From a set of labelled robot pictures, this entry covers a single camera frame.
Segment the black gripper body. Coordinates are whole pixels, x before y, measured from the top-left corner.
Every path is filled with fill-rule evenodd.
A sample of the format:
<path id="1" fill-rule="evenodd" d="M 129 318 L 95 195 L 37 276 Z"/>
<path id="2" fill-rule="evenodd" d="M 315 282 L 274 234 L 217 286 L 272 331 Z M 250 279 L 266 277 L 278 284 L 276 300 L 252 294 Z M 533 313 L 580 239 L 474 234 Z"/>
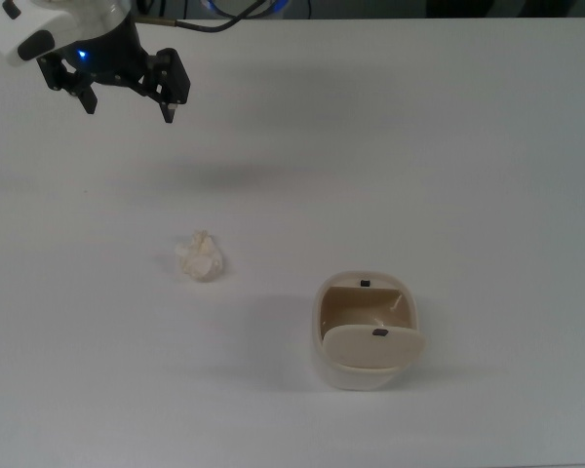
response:
<path id="1" fill-rule="evenodd" d="M 89 74 L 96 84 L 127 88 L 146 95 L 139 81 L 145 72 L 147 53 L 140 45 L 133 18 L 125 18 L 99 37 L 57 49 L 57 53 L 74 70 Z"/>

